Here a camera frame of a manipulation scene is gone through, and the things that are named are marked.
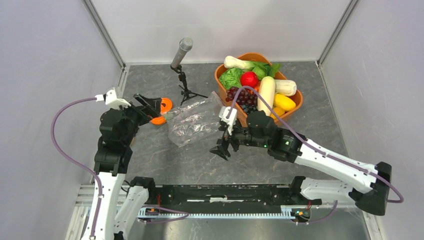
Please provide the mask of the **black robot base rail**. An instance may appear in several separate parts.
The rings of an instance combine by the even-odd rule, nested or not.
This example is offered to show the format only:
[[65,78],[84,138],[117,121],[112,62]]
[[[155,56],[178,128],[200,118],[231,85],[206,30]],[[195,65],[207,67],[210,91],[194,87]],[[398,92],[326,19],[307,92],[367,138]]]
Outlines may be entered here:
[[156,185],[147,205],[194,214],[276,214],[282,206],[321,205],[286,184]]

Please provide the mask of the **clear zip top bag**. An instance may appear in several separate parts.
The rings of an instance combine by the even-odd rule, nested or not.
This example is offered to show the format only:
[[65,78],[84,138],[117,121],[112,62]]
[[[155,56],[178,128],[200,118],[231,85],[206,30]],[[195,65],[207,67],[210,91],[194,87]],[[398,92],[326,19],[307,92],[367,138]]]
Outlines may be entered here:
[[169,140],[180,148],[215,134],[223,106],[219,95],[212,91],[207,98],[172,108],[164,114]]

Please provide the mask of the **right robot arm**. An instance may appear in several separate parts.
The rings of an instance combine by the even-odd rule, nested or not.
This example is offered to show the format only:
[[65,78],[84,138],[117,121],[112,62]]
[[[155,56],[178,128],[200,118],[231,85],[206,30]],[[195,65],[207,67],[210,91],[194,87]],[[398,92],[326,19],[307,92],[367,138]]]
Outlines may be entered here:
[[376,216],[386,214],[392,166],[385,162],[364,163],[333,152],[313,140],[286,128],[280,128],[263,111],[248,116],[247,126],[237,121],[237,110],[229,106],[219,112],[219,130],[223,136],[210,152],[228,160],[228,148],[240,146],[265,148],[276,160],[313,168],[332,176],[332,180],[316,180],[297,176],[291,183],[289,199],[295,204],[306,200],[354,204]]

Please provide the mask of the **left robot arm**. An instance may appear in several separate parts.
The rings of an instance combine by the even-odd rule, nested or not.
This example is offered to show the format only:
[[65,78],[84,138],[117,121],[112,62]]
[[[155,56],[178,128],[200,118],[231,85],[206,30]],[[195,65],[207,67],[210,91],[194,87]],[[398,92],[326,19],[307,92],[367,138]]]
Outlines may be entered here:
[[161,115],[161,98],[135,94],[128,102],[108,100],[110,109],[100,117],[101,133],[94,157],[94,197],[83,240],[125,240],[143,204],[157,198],[152,178],[135,177],[121,207],[118,200],[133,151],[131,143],[139,127]]

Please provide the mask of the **red toy apple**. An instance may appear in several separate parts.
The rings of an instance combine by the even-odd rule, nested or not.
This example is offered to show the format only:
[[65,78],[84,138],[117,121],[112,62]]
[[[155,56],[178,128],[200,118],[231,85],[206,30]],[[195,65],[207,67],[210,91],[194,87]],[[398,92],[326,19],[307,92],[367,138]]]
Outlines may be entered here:
[[253,71],[244,72],[240,76],[240,84],[242,86],[249,86],[254,88],[259,83],[259,78],[257,74]]

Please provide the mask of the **white daikon radish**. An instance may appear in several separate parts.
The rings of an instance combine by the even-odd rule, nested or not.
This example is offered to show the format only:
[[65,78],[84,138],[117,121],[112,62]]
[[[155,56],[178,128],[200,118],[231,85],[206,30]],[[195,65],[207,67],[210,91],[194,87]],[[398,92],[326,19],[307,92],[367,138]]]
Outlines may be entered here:
[[257,98],[257,110],[264,111],[267,116],[271,115],[271,111],[266,104],[268,104],[272,109],[276,93],[275,88],[276,82],[271,76],[265,76],[260,82],[258,93],[264,101],[262,101],[259,97]]

